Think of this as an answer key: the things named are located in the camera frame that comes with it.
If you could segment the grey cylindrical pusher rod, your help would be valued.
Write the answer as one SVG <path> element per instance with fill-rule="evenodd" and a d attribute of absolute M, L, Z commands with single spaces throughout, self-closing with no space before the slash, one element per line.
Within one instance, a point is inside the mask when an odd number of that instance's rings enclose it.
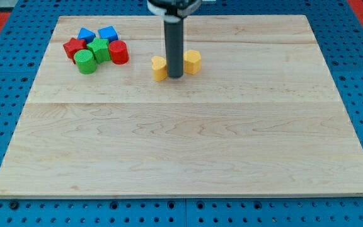
<path fill-rule="evenodd" d="M 167 72 L 170 78 L 183 76 L 183 20 L 164 20 Z"/>

